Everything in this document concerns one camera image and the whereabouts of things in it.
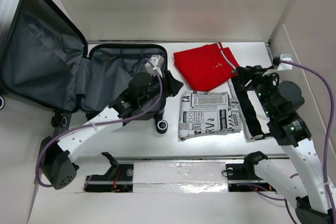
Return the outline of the newspaper print cloth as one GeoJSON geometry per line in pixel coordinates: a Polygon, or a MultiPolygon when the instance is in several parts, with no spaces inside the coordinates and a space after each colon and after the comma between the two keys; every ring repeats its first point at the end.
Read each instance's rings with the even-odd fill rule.
{"type": "Polygon", "coordinates": [[[181,141],[242,130],[239,102],[228,92],[187,90],[181,96],[178,137],[181,141]]]}

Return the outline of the red polo shirt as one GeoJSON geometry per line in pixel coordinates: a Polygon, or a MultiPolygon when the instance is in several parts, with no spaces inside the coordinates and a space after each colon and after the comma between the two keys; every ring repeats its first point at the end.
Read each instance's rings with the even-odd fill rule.
{"type": "Polygon", "coordinates": [[[239,64],[221,42],[175,52],[173,56],[174,65],[193,90],[210,91],[237,76],[239,64]]]}

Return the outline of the black white striped shirt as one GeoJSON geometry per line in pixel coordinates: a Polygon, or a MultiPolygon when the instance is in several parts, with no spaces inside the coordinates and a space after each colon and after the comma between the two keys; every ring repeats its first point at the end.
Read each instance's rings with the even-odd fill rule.
{"type": "Polygon", "coordinates": [[[254,142],[271,138],[266,117],[259,100],[253,91],[246,91],[238,85],[238,78],[227,81],[232,98],[238,101],[239,115],[246,142],[254,142]]]}

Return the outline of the black white space suitcase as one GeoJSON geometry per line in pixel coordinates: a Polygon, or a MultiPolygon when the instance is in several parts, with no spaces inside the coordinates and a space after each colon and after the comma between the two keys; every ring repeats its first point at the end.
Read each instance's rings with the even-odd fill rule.
{"type": "Polygon", "coordinates": [[[154,55],[154,44],[93,48],[52,0],[1,0],[1,87],[58,113],[102,111],[154,55]]]}

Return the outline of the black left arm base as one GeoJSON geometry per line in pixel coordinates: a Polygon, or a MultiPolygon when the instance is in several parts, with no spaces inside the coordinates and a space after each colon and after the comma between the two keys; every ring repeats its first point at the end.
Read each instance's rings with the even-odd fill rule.
{"type": "Polygon", "coordinates": [[[109,169],[102,175],[87,176],[83,190],[87,193],[133,192],[134,163],[119,163],[108,152],[103,152],[102,156],[109,161],[109,169]]]}

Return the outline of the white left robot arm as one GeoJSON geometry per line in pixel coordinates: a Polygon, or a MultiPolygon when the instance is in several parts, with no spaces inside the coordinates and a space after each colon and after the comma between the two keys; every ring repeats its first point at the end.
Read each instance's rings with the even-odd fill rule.
{"type": "Polygon", "coordinates": [[[40,144],[35,167],[38,185],[55,190],[68,186],[79,173],[105,180],[117,175],[118,162],[101,140],[127,123],[147,115],[162,99],[176,96],[183,83],[170,71],[137,74],[115,100],[85,124],[48,136],[40,144]]]}

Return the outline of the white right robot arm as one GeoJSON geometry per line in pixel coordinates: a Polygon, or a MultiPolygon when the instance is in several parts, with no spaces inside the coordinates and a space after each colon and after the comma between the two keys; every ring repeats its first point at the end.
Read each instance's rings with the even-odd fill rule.
{"type": "Polygon", "coordinates": [[[292,205],[301,223],[335,223],[335,186],[316,154],[311,133],[297,110],[304,104],[300,87],[280,81],[274,67],[237,68],[237,85],[254,91],[269,118],[270,135],[293,163],[302,183],[284,174],[262,152],[248,154],[243,174],[271,185],[292,205]]]}

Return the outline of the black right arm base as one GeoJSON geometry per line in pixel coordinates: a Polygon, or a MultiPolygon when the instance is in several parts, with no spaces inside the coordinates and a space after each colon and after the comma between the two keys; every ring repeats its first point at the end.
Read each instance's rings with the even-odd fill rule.
{"type": "Polygon", "coordinates": [[[257,151],[244,157],[242,163],[226,163],[222,175],[228,181],[229,192],[267,192],[276,190],[267,182],[256,176],[254,166],[262,160],[268,160],[267,155],[257,151]]]}

